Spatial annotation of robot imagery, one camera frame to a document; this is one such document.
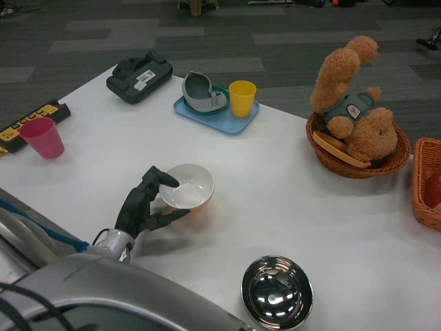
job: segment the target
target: white label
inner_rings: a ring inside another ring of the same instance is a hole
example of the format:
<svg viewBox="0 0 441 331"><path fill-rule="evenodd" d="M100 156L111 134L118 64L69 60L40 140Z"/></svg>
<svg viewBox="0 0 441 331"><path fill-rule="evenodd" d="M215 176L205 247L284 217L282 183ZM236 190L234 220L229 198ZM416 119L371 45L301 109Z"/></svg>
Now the white label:
<svg viewBox="0 0 441 331"><path fill-rule="evenodd" d="M145 86L147 86L146 83L144 83L143 81L139 81L133 87L136 88L138 91L141 91Z"/></svg>
<svg viewBox="0 0 441 331"><path fill-rule="evenodd" d="M147 71L143 72L142 74L140 74L139 76L137 76L136 79L138 79L139 81L142 81L144 83L147 83L150 79L152 79L155 76L156 75L154 74L154 72L152 72L151 70L147 70Z"/></svg>
<svg viewBox="0 0 441 331"><path fill-rule="evenodd" d="M357 119L361 114L361 110L355 105L347 106L347 112L353 119Z"/></svg>

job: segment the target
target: white bowl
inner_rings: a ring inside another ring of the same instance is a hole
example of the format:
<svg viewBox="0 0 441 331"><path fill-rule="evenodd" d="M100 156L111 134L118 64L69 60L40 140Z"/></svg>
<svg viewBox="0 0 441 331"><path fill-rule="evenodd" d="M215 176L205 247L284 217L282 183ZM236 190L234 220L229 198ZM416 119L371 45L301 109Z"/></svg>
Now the white bowl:
<svg viewBox="0 0 441 331"><path fill-rule="evenodd" d="M214 180L207 169L197 164L180 164L167 171L178 182L178 188L159 186L159 194L170 207L195 209L207 203L214 192Z"/></svg>

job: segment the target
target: brown teddy bear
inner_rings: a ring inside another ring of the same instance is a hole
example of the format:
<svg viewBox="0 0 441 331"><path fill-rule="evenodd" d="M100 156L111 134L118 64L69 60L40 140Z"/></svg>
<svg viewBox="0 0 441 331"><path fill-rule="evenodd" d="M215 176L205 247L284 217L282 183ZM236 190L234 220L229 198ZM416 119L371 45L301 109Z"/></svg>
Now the brown teddy bear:
<svg viewBox="0 0 441 331"><path fill-rule="evenodd" d="M397 145L392 111L374 108L381 89L349 92L360 66L373 61L377 54L378 45L369 37L356 37L345 48L333 51L318 73L310 101L332 135L345 140L347 154L363 162L381 159Z"/></svg>

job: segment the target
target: green vest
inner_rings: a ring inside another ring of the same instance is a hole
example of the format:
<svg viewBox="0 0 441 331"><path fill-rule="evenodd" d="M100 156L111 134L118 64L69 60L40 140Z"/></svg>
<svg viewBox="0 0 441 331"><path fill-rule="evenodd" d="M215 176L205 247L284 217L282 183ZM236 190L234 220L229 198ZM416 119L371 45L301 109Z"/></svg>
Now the green vest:
<svg viewBox="0 0 441 331"><path fill-rule="evenodd" d="M354 125L365 117L374 105L373 98L366 93L347 93L334 107L325 110L323 119L329 123L336 116L350 119Z"/></svg>

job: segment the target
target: white table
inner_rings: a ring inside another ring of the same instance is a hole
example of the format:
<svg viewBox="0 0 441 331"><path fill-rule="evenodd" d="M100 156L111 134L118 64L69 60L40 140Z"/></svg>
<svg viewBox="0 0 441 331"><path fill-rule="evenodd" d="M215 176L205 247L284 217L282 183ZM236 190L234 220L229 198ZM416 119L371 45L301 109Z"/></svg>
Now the white table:
<svg viewBox="0 0 441 331"><path fill-rule="evenodd" d="M130 106L105 87L109 75L61 100L72 111L59 125L65 153L47 161L25 148L2 158L2 188L91 241L114 225L151 165L201 164L216 181L209 205L143 233L134 264L251 323L242 275L254 259L280 254L314 287L303 330L441 330L441 235L413 217L411 164L385 178L344 179L319 164L304 119L261 106L244 133L228 137L174 113L182 79Z"/></svg>

